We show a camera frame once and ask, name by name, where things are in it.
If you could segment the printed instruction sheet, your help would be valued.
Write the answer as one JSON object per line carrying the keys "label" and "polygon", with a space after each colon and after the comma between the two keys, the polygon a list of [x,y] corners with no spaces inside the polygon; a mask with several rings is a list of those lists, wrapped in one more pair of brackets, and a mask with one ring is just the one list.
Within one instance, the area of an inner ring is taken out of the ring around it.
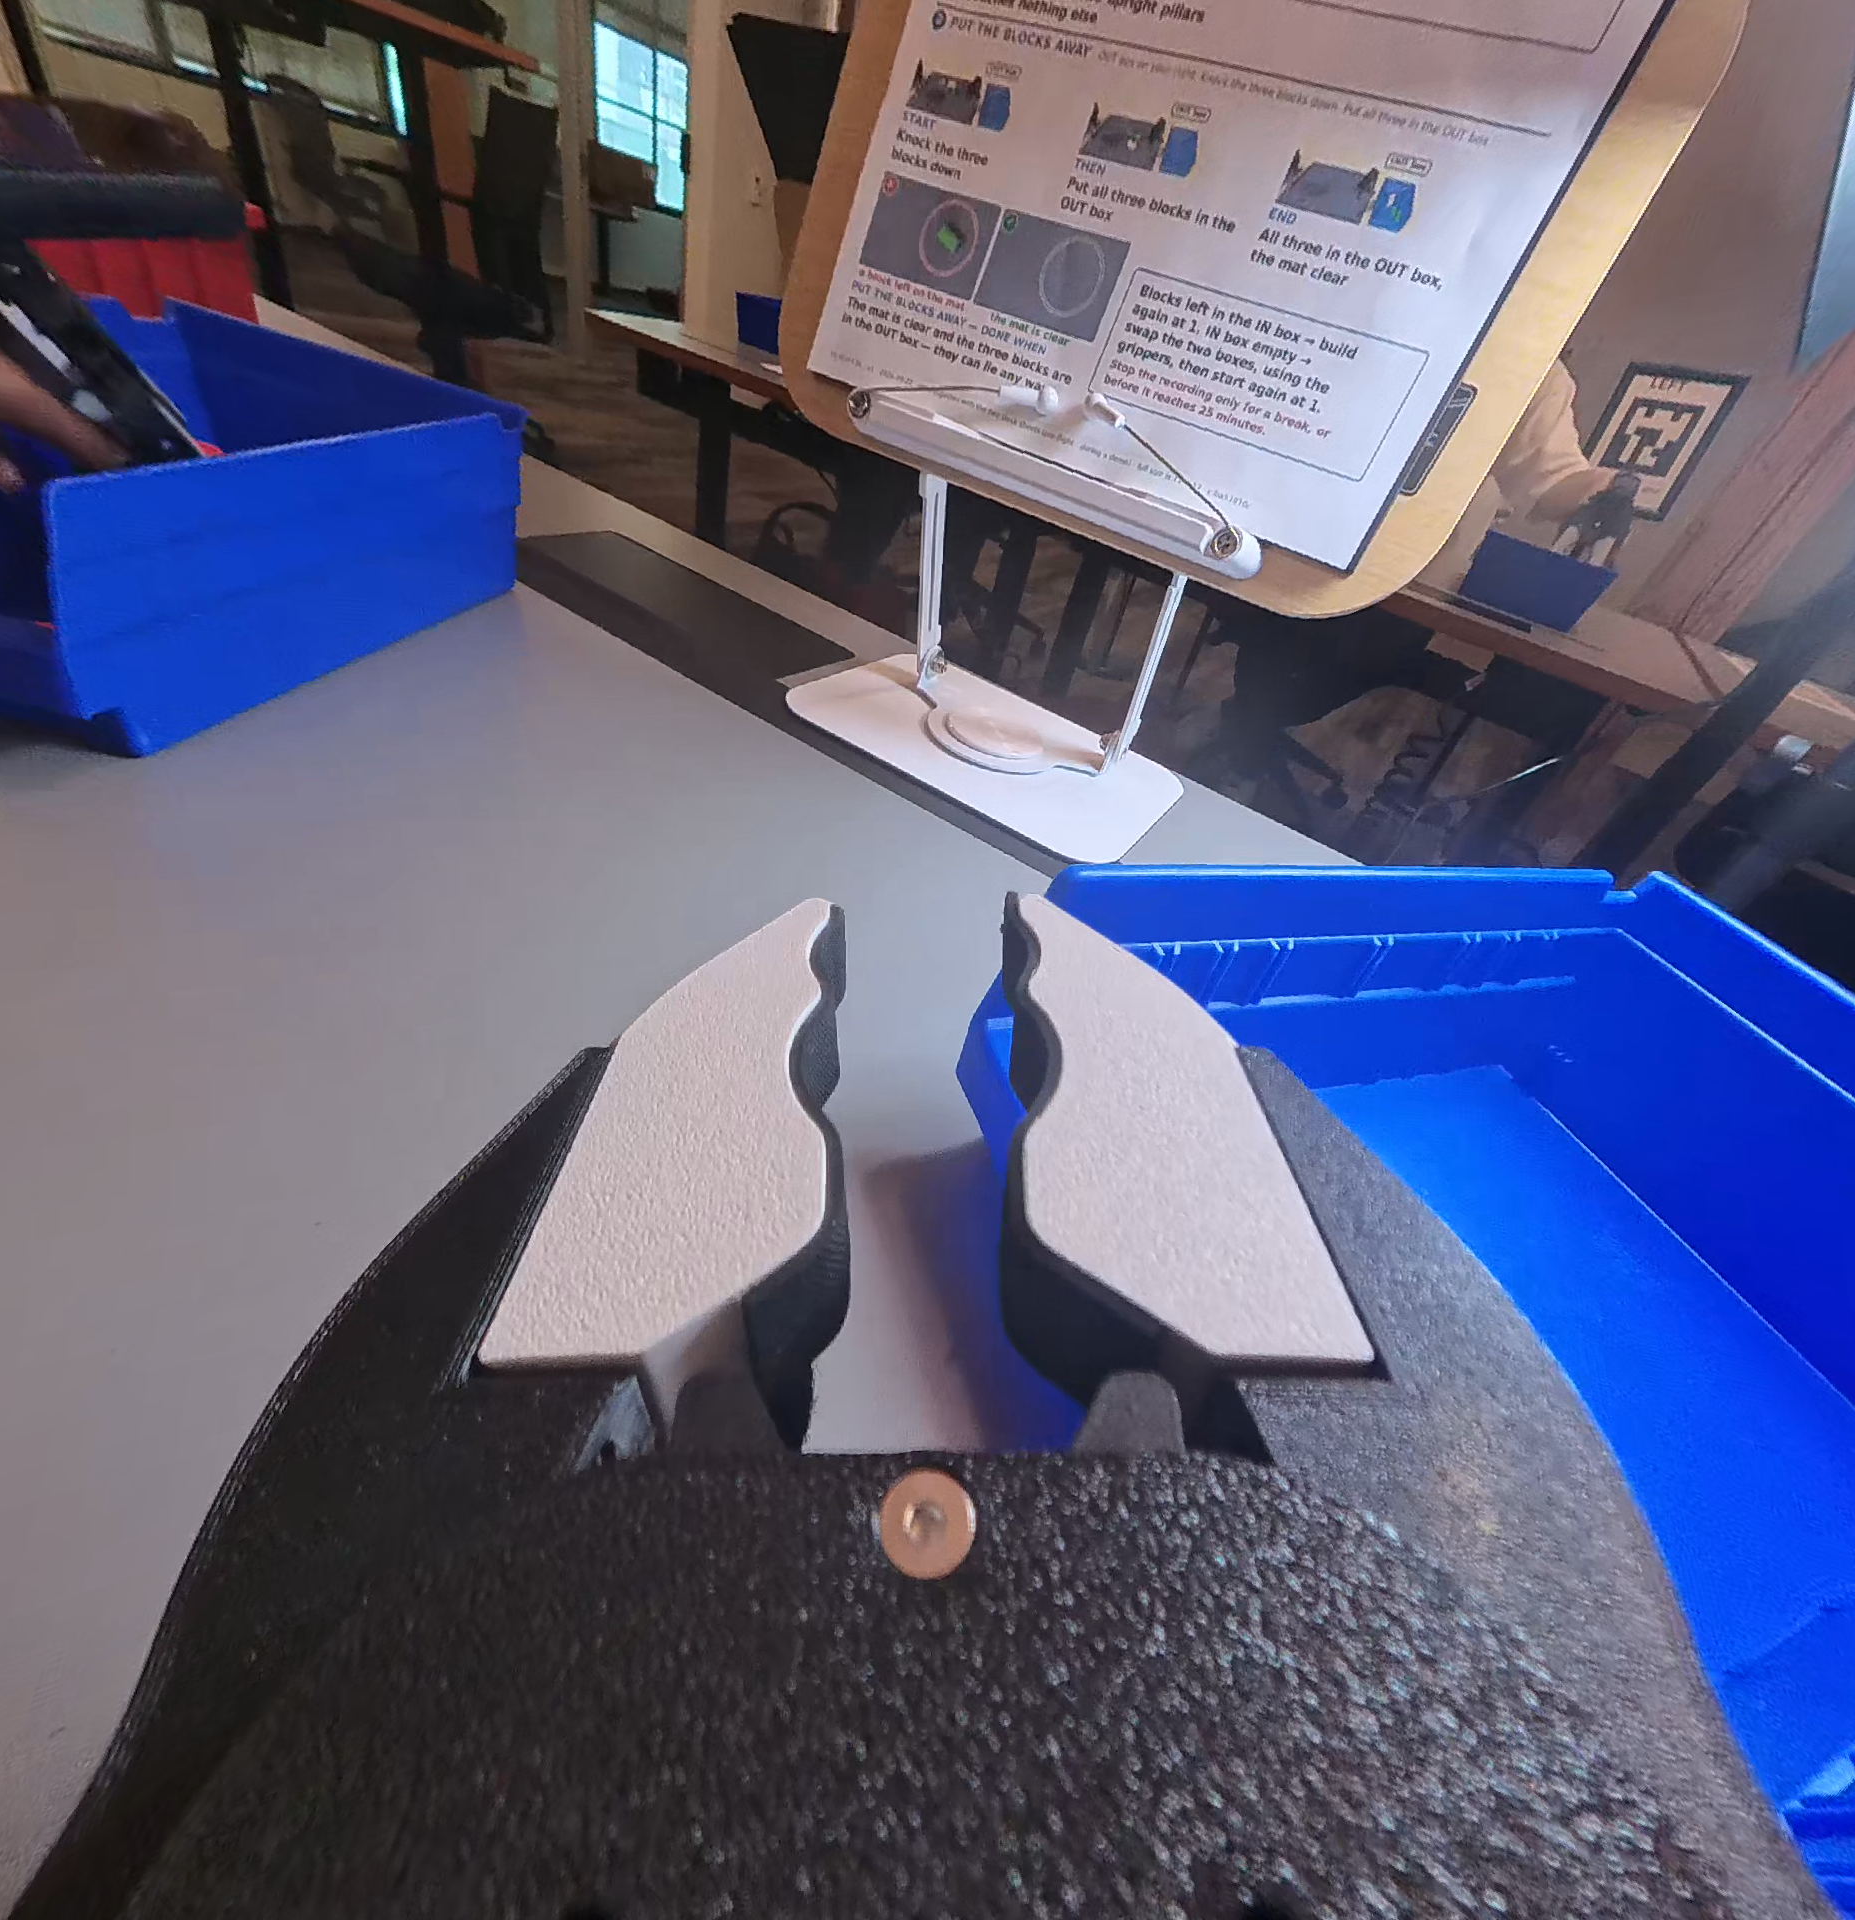
{"label": "printed instruction sheet", "polygon": [[910,4],[808,368],[1146,546],[1351,570],[1666,4]]}

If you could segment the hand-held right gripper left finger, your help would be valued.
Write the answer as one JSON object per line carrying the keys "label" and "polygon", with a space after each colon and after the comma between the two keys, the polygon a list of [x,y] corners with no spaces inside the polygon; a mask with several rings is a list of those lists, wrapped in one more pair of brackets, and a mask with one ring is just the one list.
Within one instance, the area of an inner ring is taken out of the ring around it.
{"label": "hand-held right gripper left finger", "polygon": [[623,1371],[674,1434],[740,1379],[785,1448],[844,1326],[844,911],[808,896],[685,973],[609,1043],[511,1257],[476,1364]]}

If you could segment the person's left hand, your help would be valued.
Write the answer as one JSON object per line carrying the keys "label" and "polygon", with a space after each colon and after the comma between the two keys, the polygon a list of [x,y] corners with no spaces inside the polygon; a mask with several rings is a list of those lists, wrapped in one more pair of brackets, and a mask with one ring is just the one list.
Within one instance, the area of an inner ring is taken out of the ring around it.
{"label": "person's left hand", "polygon": [[27,485],[6,445],[12,432],[52,445],[74,469],[125,466],[125,447],[110,432],[57,403],[0,353],[0,493],[22,493]]}

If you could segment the printed marker board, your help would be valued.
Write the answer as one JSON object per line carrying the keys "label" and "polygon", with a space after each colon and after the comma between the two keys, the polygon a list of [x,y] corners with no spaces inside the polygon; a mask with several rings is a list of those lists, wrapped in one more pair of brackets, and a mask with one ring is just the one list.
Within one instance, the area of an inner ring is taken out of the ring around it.
{"label": "printed marker board", "polygon": [[1737,371],[1637,357],[1588,436],[1588,457],[1634,475],[1637,516],[1666,521],[1748,383]]}

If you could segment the black office chair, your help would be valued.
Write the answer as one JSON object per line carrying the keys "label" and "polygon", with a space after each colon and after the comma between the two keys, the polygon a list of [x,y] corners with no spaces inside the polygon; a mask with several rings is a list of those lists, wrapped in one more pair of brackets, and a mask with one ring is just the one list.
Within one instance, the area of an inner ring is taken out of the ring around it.
{"label": "black office chair", "polygon": [[492,88],[467,203],[476,275],[508,303],[513,332],[536,345],[556,342],[556,308],[542,260],[542,217],[556,175],[556,108]]}

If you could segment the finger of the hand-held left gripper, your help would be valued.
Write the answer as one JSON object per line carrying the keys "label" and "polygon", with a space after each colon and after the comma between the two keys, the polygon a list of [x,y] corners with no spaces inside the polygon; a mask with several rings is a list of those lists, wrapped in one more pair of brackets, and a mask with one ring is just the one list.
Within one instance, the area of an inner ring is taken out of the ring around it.
{"label": "finger of the hand-held left gripper", "polygon": [[0,353],[49,398],[121,445],[128,463],[177,463],[205,447],[177,404],[125,356],[52,272],[0,272]]}

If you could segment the wooden desk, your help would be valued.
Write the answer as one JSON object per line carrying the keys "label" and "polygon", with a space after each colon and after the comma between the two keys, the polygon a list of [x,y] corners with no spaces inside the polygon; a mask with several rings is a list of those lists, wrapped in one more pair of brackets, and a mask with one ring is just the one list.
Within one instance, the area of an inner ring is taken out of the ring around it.
{"label": "wooden desk", "polygon": [[777,362],[759,348],[709,342],[679,318],[616,306],[589,306],[585,332],[632,348],[637,391],[693,419],[693,534],[725,547],[733,447],[767,445],[785,457],[808,447],[808,424]]}
{"label": "wooden desk", "polygon": [[336,245],[367,288],[412,311],[419,345],[428,353],[435,375],[473,388],[470,345],[488,340],[524,342],[524,336],[513,332],[508,303],[476,275],[467,217],[473,188],[456,192],[441,180],[441,124],[447,115],[435,107],[430,75],[435,64],[536,71],[536,63],[503,38],[476,31],[476,23],[496,23],[496,15],[483,4],[453,4],[448,15],[428,11],[416,4],[194,4],[194,11],[203,15],[211,39],[223,108],[243,195],[258,204],[268,221],[268,230],[252,235],[262,294],[283,306],[294,303],[287,259],[271,204],[262,138],[252,124],[246,97],[238,31],[262,27],[324,45],[327,31],[344,27],[393,50],[409,107],[409,157],[402,180],[419,250],[398,253],[349,223],[336,227]]}

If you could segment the red plastic bin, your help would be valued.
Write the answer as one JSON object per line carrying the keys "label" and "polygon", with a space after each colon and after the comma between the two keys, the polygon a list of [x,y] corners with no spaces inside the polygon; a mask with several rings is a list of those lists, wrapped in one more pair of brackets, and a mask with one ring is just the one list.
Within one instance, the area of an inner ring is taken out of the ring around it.
{"label": "red plastic bin", "polygon": [[27,230],[27,245],[77,296],[113,298],[133,318],[160,322],[187,303],[255,325],[252,235],[265,230],[262,209],[246,203],[239,235],[100,235],[57,217],[52,230]]}

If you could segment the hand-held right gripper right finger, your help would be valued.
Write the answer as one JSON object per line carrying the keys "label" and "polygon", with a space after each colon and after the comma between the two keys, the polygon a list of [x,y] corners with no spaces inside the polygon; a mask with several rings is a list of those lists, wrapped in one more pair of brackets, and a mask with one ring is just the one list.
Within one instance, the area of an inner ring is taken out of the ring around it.
{"label": "hand-held right gripper right finger", "polygon": [[1051,1376],[1370,1374],[1379,1346],[1230,1029],[1051,896],[1003,911],[1002,1278]]}

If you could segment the white document stand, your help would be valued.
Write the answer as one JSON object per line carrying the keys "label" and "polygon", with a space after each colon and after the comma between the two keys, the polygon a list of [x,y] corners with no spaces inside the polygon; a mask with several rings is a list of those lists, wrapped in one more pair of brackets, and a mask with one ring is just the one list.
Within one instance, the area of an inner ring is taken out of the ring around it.
{"label": "white document stand", "polygon": [[[813,424],[850,450],[902,457],[919,475],[914,647],[803,681],[790,696],[790,706],[837,741],[1019,833],[1035,847],[1076,863],[1114,863],[1179,801],[1179,778],[1137,758],[1132,741],[1185,589],[1213,589],[1288,617],[1342,617],[1391,598],[1435,562],[1724,81],[1746,27],[1746,4],[1666,4],[1654,44],[1413,450],[1391,507],[1343,573],[1272,546],[1257,552],[1251,570],[1224,573],[1223,562],[1245,555],[1230,527],[1199,547],[1146,546],[1130,534],[1130,516],[1106,528],[919,456],[914,439],[893,445],[865,428],[868,391],[808,368],[906,7],[859,9],[802,217],[778,345],[796,403]],[[948,659],[941,558],[951,485],[1166,573],[1153,634],[1114,733],[1081,728]]]}

